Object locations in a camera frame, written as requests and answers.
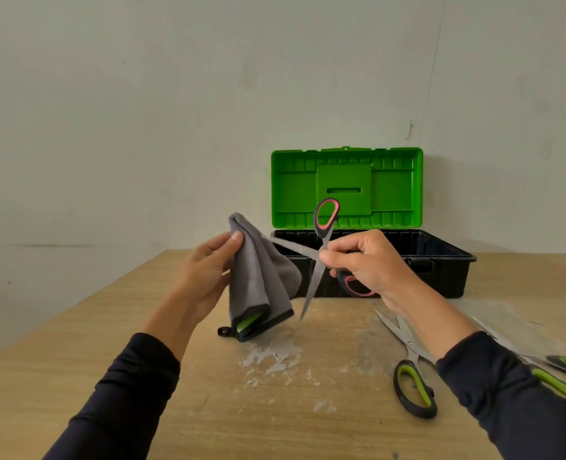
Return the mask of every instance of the person's right hand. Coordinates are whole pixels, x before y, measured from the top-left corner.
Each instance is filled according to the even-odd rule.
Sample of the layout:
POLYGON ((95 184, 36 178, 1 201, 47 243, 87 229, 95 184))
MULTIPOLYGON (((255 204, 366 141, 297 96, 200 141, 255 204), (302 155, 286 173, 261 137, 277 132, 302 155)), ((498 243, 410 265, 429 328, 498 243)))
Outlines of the person's right hand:
POLYGON ((333 277, 336 269, 347 269, 383 298, 392 297, 395 289, 420 281, 383 232, 377 229, 330 240, 328 249, 320 252, 319 259, 332 268, 330 274, 333 277))

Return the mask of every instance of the wood grain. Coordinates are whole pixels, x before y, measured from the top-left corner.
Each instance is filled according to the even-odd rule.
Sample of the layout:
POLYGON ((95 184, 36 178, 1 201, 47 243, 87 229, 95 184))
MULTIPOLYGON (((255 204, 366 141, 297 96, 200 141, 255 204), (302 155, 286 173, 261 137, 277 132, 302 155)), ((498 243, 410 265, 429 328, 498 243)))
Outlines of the wood grain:
MULTIPOLYGON (((157 306, 184 255, 165 251, 0 352, 0 459, 43 456, 157 306)), ((506 302, 566 344, 566 255, 480 255, 466 295, 506 302)), ((373 306, 316 299, 302 324, 293 318, 240 344, 217 336, 229 322, 225 295, 192 337, 149 458, 499 458, 427 365, 438 417, 419 420, 402 409, 389 369, 404 347, 385 328, 378 334, 373 306), (302 350, 293 368, 267 373, 274 356, 244 365, 279 335, 302 350), (373 371, 361 365, 367 335, 386 361, 373 371)))

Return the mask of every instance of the toolbox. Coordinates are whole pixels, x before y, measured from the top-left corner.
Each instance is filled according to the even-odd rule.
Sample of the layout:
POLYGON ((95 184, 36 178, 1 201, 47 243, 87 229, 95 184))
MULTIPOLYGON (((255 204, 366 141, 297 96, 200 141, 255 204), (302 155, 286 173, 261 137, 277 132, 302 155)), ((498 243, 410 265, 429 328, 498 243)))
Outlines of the toolbox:
MULTIPOLYGON (((313 227, 320 200, 340 201, 332 240, 357 231, 380 229, 426 284, 448 299, 464 294, 470 263, 477 257, 419 229, 422 224, 421 148, 328 148, 277 150, 271 156, 274 237, 318 249, 313 227)), ((327 221, 329 207, 320 212, 327 221)), ((296 297, 304 297, 315 261, 276 245, 302 273, 296 297)), ((316 297, 348 297, 326 274, 316 297)))

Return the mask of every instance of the microfiber cloth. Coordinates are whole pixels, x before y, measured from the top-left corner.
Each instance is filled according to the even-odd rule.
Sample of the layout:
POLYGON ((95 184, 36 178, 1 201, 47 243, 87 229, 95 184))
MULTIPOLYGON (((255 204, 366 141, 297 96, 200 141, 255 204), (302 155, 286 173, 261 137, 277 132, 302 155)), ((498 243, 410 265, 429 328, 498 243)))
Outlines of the microfiber cloth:
POLYGON ((293 316, 291 298, 302 274, 240 213, 229 217, 229 228, 241 231, 244 242, 230 269, 231 327, 220 327, 218 334, 244 342, 293 316))

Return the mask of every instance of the sleeve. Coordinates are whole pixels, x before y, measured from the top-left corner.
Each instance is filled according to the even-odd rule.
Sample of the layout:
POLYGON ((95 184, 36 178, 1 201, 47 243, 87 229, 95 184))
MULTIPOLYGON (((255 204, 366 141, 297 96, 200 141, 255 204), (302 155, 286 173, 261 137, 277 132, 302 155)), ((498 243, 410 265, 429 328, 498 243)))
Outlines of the sleeve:
POLYGON ((485 332, 459 342, 436 368, 505 460, 566 459, 566 404, 485 332))
POLYGON ((179 373, 168 347, 134 334, 43 460, 145 459, 179 373))

